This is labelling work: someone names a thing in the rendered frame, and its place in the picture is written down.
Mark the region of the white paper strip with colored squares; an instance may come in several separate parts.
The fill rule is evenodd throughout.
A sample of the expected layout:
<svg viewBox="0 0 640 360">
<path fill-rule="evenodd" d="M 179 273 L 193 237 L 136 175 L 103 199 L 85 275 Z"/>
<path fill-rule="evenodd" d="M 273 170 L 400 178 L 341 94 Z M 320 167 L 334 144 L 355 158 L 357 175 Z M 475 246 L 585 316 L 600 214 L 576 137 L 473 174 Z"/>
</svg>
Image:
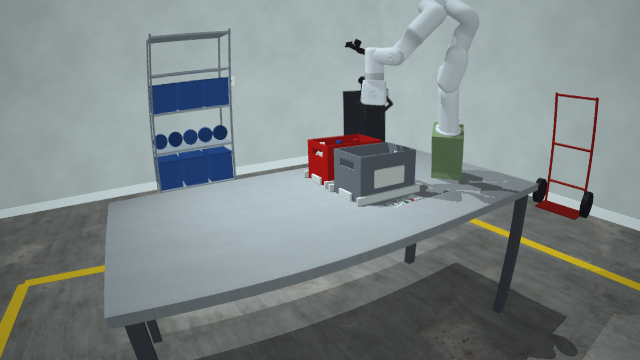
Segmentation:
<svg viewBox="0 0 640 360">
<path fill-rule="evenodd" d="M 413 201 L 421 199 L 421 198 L 422 197 L 420 197 L 420 196 L 412 194 L 412 195 L 406 196 L 404 198 L 389 202 L 389 203 L 387 203 L 387 205 L 390 205 L 390 206 L 393 206 L 393 207 L 396 208 L 396 207 L 402 206 L 404 204 L 413 202 Z"/>
</svg>

